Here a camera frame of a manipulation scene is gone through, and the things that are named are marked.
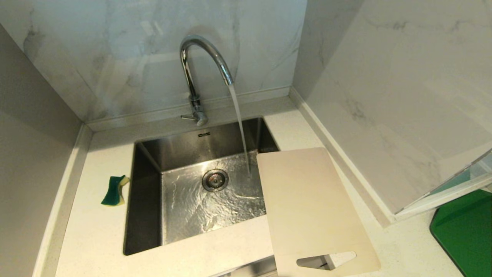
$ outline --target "cutting board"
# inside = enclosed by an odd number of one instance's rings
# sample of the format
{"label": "cutting board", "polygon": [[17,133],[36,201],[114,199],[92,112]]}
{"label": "cutting board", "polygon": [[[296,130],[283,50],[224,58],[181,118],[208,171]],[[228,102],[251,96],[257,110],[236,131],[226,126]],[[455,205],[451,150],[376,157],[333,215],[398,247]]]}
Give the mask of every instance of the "cutting board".
{"label": "cutting board", "polygon": [[[325,148],[257,156],[279,277],[341,277],[376,271],[376,252]],[[332,270],[298,260],[355,252]]]}

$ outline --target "stainless steel sink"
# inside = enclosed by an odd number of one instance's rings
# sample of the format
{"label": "stainless steel sink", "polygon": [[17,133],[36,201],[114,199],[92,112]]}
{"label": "stainless steel sink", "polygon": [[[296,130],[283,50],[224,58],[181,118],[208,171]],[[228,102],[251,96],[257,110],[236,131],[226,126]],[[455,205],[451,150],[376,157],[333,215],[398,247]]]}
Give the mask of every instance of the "stainless steel sink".
{"label": "stainless steel sink", "polygon": [[278,151],[262,118],[135,143],[123,253],[131,255],[266,214],[256,163]]}

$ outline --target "faucet spout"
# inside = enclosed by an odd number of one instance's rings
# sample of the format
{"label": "faucet spout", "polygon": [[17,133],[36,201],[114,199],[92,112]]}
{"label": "faucet spout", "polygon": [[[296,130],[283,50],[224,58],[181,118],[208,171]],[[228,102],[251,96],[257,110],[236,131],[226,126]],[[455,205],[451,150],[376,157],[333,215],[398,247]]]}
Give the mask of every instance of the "faucet spout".
{"label": "faucet spout", "polygon": [[229,86],[234,83],[229,68],[225,63],[224,58],[219,53],[217,48],[205,38],[199,35],[188,35],[181,42],[180,54],[181,54],[181,64],[183,65],[184,75],[186,77],[186,82],[189,88],[189,101],[191,104],[191,112],[192,118],[197,121],[198,126],[205,125],[208,121],[208,118],[203,110],[203,107],[200,103],[200,95],[196,92],[195,86],[193,84],[193,78],[191,77],[191,71],[189,70],[188,63],[188,48],[192,45],[200,46],[204,49],[214,60],[217,65],[220,74],[222,75],[222,79],[224,79],[224,83]]}

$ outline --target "white countertop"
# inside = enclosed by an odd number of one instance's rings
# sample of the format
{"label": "white countertop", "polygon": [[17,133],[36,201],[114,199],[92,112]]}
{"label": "white countertop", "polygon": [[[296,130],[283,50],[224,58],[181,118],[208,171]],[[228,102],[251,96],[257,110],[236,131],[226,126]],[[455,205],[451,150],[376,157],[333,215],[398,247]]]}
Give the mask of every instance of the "white countertop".
{"label": "white countertop", "polygon": [[[244,118],[263,116],[281,150],[323,146],[288,97],[241,105],[241,114]],[[233,122],[235,113],[223,108],[208,111],[208,116],[212,126]],[[273,255],[266,215],[123,255],[126,205],[100,204],[109,177],[130,176],[135,140],[195,129],[192,122],[173,118],[94,134],[66,228],[57,277],[209,277]],[[382,264],[380,271],[359,276],[462,276],[429,232],[433,211],[383,229],[337,170]],[[123,188],[125,199],[128,187]]]}

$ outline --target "sink drain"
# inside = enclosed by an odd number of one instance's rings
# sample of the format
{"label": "sink drain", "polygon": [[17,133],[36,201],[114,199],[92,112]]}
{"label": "sink drain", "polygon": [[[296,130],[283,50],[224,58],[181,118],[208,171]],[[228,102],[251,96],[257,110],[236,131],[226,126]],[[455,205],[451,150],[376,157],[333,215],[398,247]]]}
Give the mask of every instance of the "sink drain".
{"label": "sink drain", "polygon": [[203,187],[211,192],[223,190],[229,182],[227,173],[220,169],[213,169],[205,173],[202,178]]}

